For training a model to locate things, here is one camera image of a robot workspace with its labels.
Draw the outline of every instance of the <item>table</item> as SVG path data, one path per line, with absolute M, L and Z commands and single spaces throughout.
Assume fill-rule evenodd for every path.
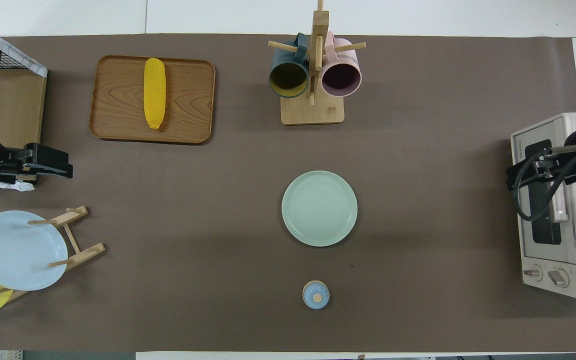
M 0 191 L 0 211 L 87 205 L 78 241 L 109 251 L 0 310 L 0 348 L 576 351 L 576 299 L 521 284 L 503 178 L 511 132 L 576 110 L 571 40 L 348 39 L 368 43 L 362 87 L 343 123 L 308 127 L 279 121 L 267 36 L 10 39 L 50 69 L 44 144 L 70 153 L 75 177 Z M 109 54 L 212 62 L 210 141 L 93 137 L 94 68 Z M 286 186 L 316 169 L 359 203 L 330 248 L 298 243 L 281 221 Z M 300 300 L 315 278 L 332 296 L 319 312 Z

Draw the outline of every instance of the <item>white floor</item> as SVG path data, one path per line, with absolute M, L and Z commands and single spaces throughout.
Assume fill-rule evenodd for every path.
M 0 0 L 0 36 L 309 34 L 311 11 L 316 3 L 316 0 Z M 325 0 L 324 7 L 330 11 L 330 29 L 345 35 L 571 37 L 576 64 L 576 0 Z M 360 354 L 163 351 L 138 353 L 137 359 L 232 360 L 238 355 L 247 359 L 304 360 L 356 358 Z M 366 355 L 368 358 L 419 356 Z

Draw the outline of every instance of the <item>wooden tray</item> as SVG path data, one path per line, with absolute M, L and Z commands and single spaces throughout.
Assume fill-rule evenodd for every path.
M 200 144 L 213 127 L 215 67 L 208 61 L 160 60 L 166 66 L 166 113 L 160 128 L 144 116 L 144 64 L 148 57 L 102 57 L 94 75 L 90 132 L 112 141 Z

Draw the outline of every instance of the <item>small blue round object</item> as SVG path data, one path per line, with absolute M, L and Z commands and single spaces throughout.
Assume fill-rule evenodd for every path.
M 330 300 L 330 292 L 326 284 L 319 280 L 313 280 L 303 287 L 301 292 L 304 303 L 314 310 L 324 308 Z

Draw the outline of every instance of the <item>light green plate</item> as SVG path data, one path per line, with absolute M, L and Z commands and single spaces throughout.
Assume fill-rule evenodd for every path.
M 293 237 L 309 246 L 331 246 L 357 221 L 352 187 L 335 173 L 310 171 L 295 178 L 281 201 L 283 222 Z

